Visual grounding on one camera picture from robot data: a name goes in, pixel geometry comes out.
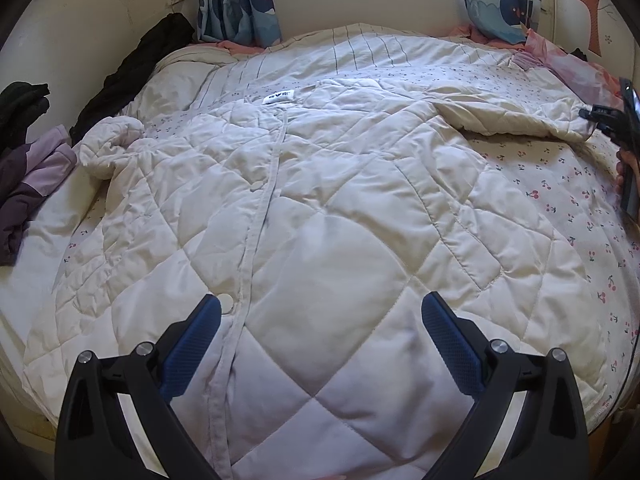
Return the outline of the person's right hand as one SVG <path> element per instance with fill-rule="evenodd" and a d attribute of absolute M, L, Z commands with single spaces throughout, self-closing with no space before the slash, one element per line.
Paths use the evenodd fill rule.
<path fill-rule="evenodd" d="M 620 148 L 617 151 L 616 156 L 618 162 L 616 164 L 615 191 L 618 195 L 622 195 L 625 186 L 625 174 L 627 167 L 634 161 L 634 156 L 632 156 L 630 151 L 624 150 L 623 148 Z"/>

